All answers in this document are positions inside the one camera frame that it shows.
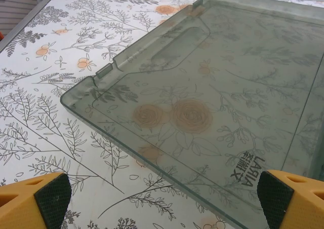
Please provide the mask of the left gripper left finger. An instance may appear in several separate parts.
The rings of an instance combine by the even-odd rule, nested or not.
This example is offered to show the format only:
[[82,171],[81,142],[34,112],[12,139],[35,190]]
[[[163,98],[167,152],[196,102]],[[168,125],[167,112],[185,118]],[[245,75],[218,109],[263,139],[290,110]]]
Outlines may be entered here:
[[63,172],[0,186],[0,229],[60,229],[70,199]]

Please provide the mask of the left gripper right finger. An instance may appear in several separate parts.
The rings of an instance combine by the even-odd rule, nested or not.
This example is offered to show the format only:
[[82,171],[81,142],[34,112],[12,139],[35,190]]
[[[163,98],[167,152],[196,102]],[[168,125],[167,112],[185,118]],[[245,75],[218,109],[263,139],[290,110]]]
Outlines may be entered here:
[[263,171],[257,195],[269,229],[324,229],[324,181]]

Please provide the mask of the aluminium frame side rail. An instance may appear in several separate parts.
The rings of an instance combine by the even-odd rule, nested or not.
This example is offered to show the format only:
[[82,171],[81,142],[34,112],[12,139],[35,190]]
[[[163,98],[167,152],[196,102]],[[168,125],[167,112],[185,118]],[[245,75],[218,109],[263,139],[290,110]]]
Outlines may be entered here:
[[5,37],[0,41],[0,53],[23,30],[29,22],[50,2],[42,0],[38,3]]

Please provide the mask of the grey compartment organizer box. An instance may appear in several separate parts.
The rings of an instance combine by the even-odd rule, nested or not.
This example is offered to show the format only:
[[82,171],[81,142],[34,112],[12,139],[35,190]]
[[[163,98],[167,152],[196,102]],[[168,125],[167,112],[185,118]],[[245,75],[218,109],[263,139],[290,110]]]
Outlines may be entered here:
[[324,178],[324,8],[197,0],[61,97],[240,229],[270,229],[263,171]]

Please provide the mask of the floral patterned table mat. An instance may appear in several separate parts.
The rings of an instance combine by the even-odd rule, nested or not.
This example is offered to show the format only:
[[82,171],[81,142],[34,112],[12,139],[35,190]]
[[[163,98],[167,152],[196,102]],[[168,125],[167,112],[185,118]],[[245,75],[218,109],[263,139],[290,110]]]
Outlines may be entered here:
[[60,229],[240,229],[61,104],[197,0],[51,0],[0,53],[0,186],[63,172]]

